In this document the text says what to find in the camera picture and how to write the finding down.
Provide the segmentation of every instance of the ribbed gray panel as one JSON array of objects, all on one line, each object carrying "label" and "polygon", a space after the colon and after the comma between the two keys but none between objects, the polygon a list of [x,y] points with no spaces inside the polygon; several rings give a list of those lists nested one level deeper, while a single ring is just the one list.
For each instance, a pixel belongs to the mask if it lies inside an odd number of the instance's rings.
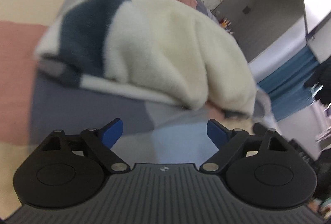
[{"label": "ribbed gray panel", "polygon": [[307,207],[268,211],[235,198],[218,176],[193,164],[137,164],[113,175],[89,201],[63,210],[24,205],[8,224],[322,224]]}]

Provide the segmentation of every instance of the folded blanket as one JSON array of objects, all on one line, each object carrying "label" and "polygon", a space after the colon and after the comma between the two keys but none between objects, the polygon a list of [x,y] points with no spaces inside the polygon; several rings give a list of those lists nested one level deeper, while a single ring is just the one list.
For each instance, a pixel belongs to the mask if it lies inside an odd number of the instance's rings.
[{"label": "folded blanket", "polygon": [[251,115],[256,87],[234,38],[176,0],[87,0],[49,28],[39,68],[65,85]]}]

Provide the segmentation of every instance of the bed sheet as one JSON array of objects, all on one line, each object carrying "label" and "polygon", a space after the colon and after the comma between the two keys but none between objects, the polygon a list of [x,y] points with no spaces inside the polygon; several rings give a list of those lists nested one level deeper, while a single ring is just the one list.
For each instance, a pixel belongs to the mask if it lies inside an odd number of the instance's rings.
[{"label": "bed sheet", "polygon": [[[209,118],[216,118],[228,128],[251,128],[249,119],[225,120],[210,105],[190,111],[70,89],[36,72],[33,51],[38,40],[57,14],[77,1],[80,0],[0,1],[1,218],[8,217],[20,205],[12,186],[15,170],[53,129],[77,134],[120,117],[124,134],[112,149],[130,165],[135,162],[200,165],[217,150],[206,135]],[[200,0],[178,1],[215,20]]]}]

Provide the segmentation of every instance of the blue curtain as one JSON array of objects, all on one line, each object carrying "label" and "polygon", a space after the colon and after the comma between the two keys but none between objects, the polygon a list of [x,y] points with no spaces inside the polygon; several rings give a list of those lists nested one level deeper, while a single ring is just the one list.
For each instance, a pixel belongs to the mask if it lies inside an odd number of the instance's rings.
[{"label": "blue curtain", "polygon": [[312,104],[312,93],[303,84],[318,65],[314,54],[306,46],[258,83],[269,94],[277,121]]}]

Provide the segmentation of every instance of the blanket fold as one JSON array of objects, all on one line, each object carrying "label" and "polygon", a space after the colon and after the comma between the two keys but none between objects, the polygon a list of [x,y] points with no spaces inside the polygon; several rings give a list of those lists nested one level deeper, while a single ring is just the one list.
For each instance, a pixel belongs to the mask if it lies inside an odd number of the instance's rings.
[{"label": "blanket fold", "polygon": [[65,85],[251,115],[256,86],[234,38],[176,0],[87,0],[50,26],[39,68]]}]

